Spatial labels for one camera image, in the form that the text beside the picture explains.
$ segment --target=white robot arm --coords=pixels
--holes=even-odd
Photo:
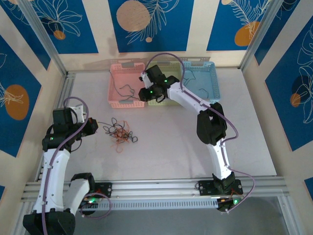
[[[72,114],[76,118],[76,123],[73,122]],[[87,193],[95,191],[92,174],[81,173],[73,176],[69,190],[63,195],[65,170],[72,144],[81,140],[82,137],[93,135],[98,128],[96,120],[92,118],[86,120],[84,127],[82,127],[83,123],[85,123],[83,105],[53,111],[53,125],[47,130],[42,142],[44,171],[39,195],[33,213],[25,215],[23,218],[23,225],[31,235],[43,234],[43,213],[45,213],[48,234],[73,234],[75,214],[79,206]],[[60,148],[51,163],[58,146],[67,138],[71,139]],[[47,179],[48,170],[50,170],[49,179]]]
[[[185,93],[179,80],[173,76],[166,77],[157,65],[143,72],[139,79],[145,84],[145,88],[142,88],[139,92],[141,101],[156,99],[158,102],[158,98],[162,98],[162,100],[169,98],[197,115],[197,135],[206,144],[215,166],[212,184],[214,188],[209,189],[209,191],[219,195],[229,195],[234,188],[237,189],[240,181],[235,180],[234,172],[228,168],[229,162],[223,143],[227,124],[221,118],[221,116],[224,116],[222,106],[219,103],[210,104],[194,95],[191,91]]]

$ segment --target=floral wall pattern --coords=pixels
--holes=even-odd
[[[19,31],[30,28],[15,1],[1,1]],[[30,2],[60,54],[98,53],[81,0],[32,0]]]
[[[313,17],[266,79],[292,150],[313,140]]]
[[[271,0],[220,0],[207,50],[245,50]]]
[[[40,83],[0,36],[0,150],[16,157]]]
[[[45,69],[48,69],[51,59],[42,44],[40,43],[36,34],[29,26],[29,23],[21,12],[20,8],[16,4],[14,4],[14,1],[12,0],[0,0],[0,6],[6,12],[10,20],[20,32],[20,34],[24,37],[30,48],[36,54],[43,67]]]
[[[119,52],[186,51],[194,0],[109,0]]]
[[[254,56],[260,65],[300,0],[284,0]]]

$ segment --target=cream wall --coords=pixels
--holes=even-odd
[[[220,0],[195,0],[186,52],[174,52],[181,57],[211,57],[216,66],[237,67],[245,50],[206,51]],[[69,71],[108,69],[110,59],[146,58],[156,52],[118,53],[107,0],[83,0],[99,54],[60,55]]]
[[[44,69],[1,7],[0,22],[0,35],[42,86],[17,157],[0,151],[0,185],[5,186],[0,201],[0,234],[7,235],[25,183],[33,180],[30,177],[37,169],[38,160],[42,155],[41,141],[52,122],[51,112],[63,84],[63,77],[53,62],[50,63],[48,71]]]
[[[291,151],[265,79],[313,15],[312,0],[301,0],[260,66],[253,60],[244,71],[276,171],[286,179],[307,234],[313,234],[313,201],[304,180],[313,177],[313,142]]]

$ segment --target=blue plastic basket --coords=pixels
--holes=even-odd
[[[209,61],[184,61],[183,63],[185,65],[184,86],[212,104],[220,101],[221,95],[215,64]]]

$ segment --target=pink plastic basket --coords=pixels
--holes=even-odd
[[[123,63],[112,64],[109,82],[108,102],[114,109],[119,108],[142,108],[145,102],[135,98],[122,97],[121,95],[132,95],[131,89],[134,90],[134,97],[138,97],[144,83],[139,80],[140,74],[144,71],[143,63]]]

